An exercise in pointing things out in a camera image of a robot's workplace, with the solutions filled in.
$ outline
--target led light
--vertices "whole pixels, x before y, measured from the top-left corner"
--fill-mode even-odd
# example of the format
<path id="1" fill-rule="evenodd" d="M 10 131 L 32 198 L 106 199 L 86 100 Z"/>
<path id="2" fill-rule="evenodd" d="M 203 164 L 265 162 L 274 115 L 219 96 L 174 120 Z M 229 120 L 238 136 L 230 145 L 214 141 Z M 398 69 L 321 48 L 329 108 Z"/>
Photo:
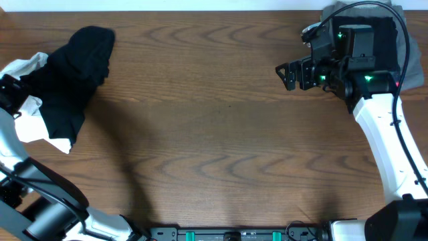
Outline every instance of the led light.
<path id="1" fill-rule="evenodd" d="M 367 82 L 370 82 L 371 79 L 373 79 L 373 76 L 364 76 Z"/>

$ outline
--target wooden tabletop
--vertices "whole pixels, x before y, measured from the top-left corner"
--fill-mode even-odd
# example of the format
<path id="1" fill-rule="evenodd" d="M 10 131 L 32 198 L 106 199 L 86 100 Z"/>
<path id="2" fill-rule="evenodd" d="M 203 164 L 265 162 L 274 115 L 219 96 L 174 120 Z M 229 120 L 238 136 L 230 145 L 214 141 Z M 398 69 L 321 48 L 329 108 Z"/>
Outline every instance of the wooden tabletop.
<path id="1" fill-rule="evenodd" d="M 288 92 L 275 66 L 310 50 L 320 11 L 5 13 L 0 66 L 51 53 L 81 27 L 116 32 L 110 76 L 71 154 L 32 157 L 92 206 L 139 224 L 285 226 L 367 218 L 385 204 L 366 137 L 343 101 Z M 406 12 L 428 76 L 428 12 Z M 402 94 L 428 160 L 428 86 Z M 10 235 L 0 232 L 0 239 Z"/>

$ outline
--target white background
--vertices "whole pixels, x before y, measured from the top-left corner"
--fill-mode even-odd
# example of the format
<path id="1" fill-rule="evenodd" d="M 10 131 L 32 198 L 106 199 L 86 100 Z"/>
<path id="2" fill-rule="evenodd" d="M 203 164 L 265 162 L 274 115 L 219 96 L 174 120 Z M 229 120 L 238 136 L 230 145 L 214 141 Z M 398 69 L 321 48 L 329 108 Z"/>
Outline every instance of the white background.
<path id="1" fill-rule="evenodd" d="M 321 10 L 336 0 L 0 0 L 5 11 L 256 11 Z M 428 0 L 393 0 L 427 10 Z"/>

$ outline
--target black garment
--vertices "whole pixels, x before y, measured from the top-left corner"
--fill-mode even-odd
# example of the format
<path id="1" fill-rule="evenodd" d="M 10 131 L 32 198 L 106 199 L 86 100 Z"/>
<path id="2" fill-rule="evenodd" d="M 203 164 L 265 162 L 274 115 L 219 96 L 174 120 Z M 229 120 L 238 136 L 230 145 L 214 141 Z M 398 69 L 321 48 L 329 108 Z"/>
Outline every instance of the black garment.
<path id="1" fill-rule="evenodd" d="M 376 57 L 375 70 L 399 71 L 397 61 L 397 29 L 392 17 L 333 17 L 333 36 L 341 25 L 369 25 L 374 31 L 373 55 Z"/>
<path id="2" fill-rule="evenodd" d="M 68 44 L 56 50 L 47 64 L 22 76 L 43 101 L 40 113 L 49 138 L 68 138 L 73 145 L 85 120 L 83 110 L 97 86 L 108 77 L 114 32 L 102 27 L 84 27 Z"/>

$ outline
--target green tape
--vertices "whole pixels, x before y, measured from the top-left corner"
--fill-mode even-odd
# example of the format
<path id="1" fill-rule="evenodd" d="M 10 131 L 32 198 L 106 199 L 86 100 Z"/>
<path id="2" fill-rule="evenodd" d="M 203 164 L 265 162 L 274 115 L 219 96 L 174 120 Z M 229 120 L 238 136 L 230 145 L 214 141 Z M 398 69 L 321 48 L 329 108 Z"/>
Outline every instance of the green tape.
<path id="1" fill-rule="evenodd" d="M 281 241 L 281 232 L 272 232 L 272 241 Z"/>
<path id="2" fill-rule="evenodd" d="M 195 241 L 195 232 L 186 232 L 186 241 Z"/>

